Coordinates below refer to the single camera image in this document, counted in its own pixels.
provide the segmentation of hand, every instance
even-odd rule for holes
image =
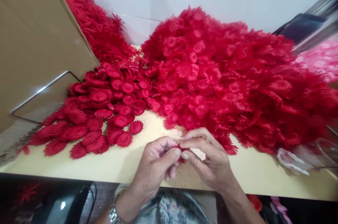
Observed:
[[[180,147],[198,148],[205,153],[206,159],[202,161],[190,150],[184,151],[182,158],[194,167],[205,184],[223,195],[236,179],[222,145],[203,127],[189,131],[183,139]]]
[[[116,201],[117,215],[124,222],[135,219],[141,207],[154,197],[164,178],[175,178],[181,150],[168,136],[148,143],[129,188]]]
[[[175,145],[177,144],[174,140],[164,136],[145,146],[130,185],[130,188],[143,195],[144,200],[147,201],[156,195],[164,178],[175,178],[178,159],[181,157],[180,149],[172,148]]]

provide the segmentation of red flower heap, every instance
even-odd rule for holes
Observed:
[[[70,97],[42,123],[44,127],[33,135],[29,144],[48,143],[44,152],[51,156],[62,151],[68,142],[83,138],[70,151],[71,158],[77,159],[88,152],[102,154],[116,143],[120,147],[129,146],[132,134],[123,127],[145,110],[142,100],[145,94],[140,90],[153,92],[152,85],[143,77],[142,59],[136,57],[131,62],[138,51],[124,40],[120,19],[114,15],[108,17],[93,0],[66,2],[102,64],[85,74],[84,83],[69,86]],[[105,120],[110,137],[102,135]],[[132,128],[132,133],[137,134],[143,124],[136,121]]]
[[[137,51],[121,34],[121,19],[107,16],[93,0],[66,0],[95,56],[102,62],[131,59]]]
[[[102,154],[109,146],[127,147],[133,136],[143,129],[135,117],[145,111],[145,101],[139,83],[147,82],[147,91],[153,94],[152,84],[143,76],[143,63],[115,61],[103,63],[95,71],[85,75],[84,83],[69,86],[69,95],[64,105],[44,122],[44,127],[31,139],[31,145],[48,143],[45,155],[62,151],[68,142],[83,138],[73,146],[71,157],[81,158],[87,153]],[[116,90],[114,82],[131,85]],[[102,135],[101,127],[107,121],[108,137]],[[129,132],[124,127],[130,125]]]
[[[337,91],[295,64],[292,48],[283,36],[188,8],[142,45],[159,93],[147,102],[166,128],[204,126],[229,154],[229,132],[268,153],[313,141],[338,114]]]

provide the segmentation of metal watch band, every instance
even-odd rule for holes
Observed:
[[[125,224],[122,220],[120,220],[120,218],[117,216],[117,212],[116,212],[116,207],[115,207],[115,203],[116,203],[116,200],[117,198],[119,197],[120,193],[122,192],[120,191],[114,198],[113,198],[113,201],[110,205],[110,208],[109,208],[109,220],[110,220],[110,223],[112,224]]]

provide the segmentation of cable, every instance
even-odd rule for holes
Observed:
[[[89,224],[90,216],[92,215],[92,211],[93,211],[93,208],[94,208],[94,205],[95,205],[95,202],[96,202],[96,195],[98,193],[96,183],[93,182],[93,185],[95,187],[95,196],[94,196],[93,190],[90,187],[88,187],[87,185],[85,185],[85,187],[87,187],[92,194],[92,207],[91,207],[89,215],[88,215],[87,224]]]

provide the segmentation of cardboard box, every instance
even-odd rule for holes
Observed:
[[[78,78],[99,63],[65,0],[0,0],[0,155],[36,124],[13,118],[11,112],[65,71]],[[17,111],[51,112],[63,102],[69,74],[45,88]],[[42,121],[40,112],[37,117]]]

